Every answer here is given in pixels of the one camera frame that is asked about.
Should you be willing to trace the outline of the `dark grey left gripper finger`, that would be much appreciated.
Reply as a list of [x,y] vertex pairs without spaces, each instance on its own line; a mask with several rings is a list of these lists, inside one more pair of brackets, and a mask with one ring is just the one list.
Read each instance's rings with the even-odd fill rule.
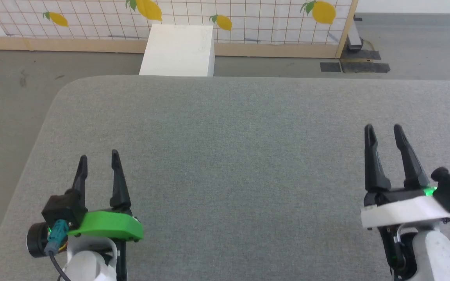
[[113,212],[121,212],[131,215],[132,201],[127,188],[127,182],[123,172],[123,166],[120,161],[120,155],[116,149],[111,151],[111,168],[114,172],[114,182],[112,196],[109,201]]
[[72,189],[79,195],[81,206],[85,205],[85,187],[86,178],[88,177],[88,159],[86,155],[80,157],[80,161],[77,166],[75,178],[73,180]]

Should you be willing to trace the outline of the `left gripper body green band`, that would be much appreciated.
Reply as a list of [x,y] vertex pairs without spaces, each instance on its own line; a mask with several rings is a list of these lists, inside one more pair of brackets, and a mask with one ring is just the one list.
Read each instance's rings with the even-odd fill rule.
[[128,281],[127,243],[143,236],[143,225],[132,215],[88,212],[80,228],[68,233],[66,279]]

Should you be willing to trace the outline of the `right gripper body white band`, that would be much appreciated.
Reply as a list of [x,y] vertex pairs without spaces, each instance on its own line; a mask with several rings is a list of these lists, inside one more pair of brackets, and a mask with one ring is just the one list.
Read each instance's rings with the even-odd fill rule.
[[361,209],[363,228],[380,232],[392,281],[450,281],[450,222],[433,196],[418,196]]

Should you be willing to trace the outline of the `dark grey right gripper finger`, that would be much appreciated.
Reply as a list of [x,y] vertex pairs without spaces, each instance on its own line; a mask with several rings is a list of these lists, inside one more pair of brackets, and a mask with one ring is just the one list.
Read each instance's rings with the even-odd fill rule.
[[364,127],[365,189],[367,192],[382,192],[391,189],[391,182],[384,174],[377,151],[378,141],[371,124]]
[[406,190],[425,189],[430,181],[421,165],[414,149],[409,143],[407,136],[400,124],[393,126],[395,144],[399,149],[404,167],[405,179],[403,181]]

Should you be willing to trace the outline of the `wide black floor mat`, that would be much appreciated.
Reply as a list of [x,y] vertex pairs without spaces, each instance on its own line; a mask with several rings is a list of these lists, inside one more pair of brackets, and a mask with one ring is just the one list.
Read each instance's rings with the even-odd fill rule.
[[344,73],[388,73],[391,68],[386,63],[340,62]]

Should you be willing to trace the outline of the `dark floor mat under foot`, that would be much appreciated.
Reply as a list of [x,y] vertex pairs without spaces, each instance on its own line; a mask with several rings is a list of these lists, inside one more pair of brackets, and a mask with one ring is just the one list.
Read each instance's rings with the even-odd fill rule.
[[382,58],[377,50],[344,50],[340,59],[381,60]]

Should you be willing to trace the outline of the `grey metal partition foot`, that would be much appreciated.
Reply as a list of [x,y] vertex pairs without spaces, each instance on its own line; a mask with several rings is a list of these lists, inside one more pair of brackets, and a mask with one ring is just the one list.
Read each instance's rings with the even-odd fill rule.
[[346,40],[346,47],[347,50],[350,52],[358,52],[362,49],[364,45],[364,40],[359,35],[359,32],[357,30],[357,21],[362,21],[362,18],[353,17],[352,24],[350,26],[349,32],[348,32],[348,38]]

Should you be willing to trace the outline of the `white rectangular box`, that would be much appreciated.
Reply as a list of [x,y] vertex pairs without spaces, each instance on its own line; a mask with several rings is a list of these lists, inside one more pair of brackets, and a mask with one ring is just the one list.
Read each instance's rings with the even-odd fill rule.
[[212,77],[214,28],[209,25],[153,25],[139,75]]

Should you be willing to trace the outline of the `wooden framed lemon print partition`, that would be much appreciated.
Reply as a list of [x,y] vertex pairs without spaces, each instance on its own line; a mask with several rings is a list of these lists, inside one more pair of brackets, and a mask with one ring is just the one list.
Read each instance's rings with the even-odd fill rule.
[[161,24],[208,26],[215,54],[340,58],[358,0],[0,0],[0,50],[143,53]]

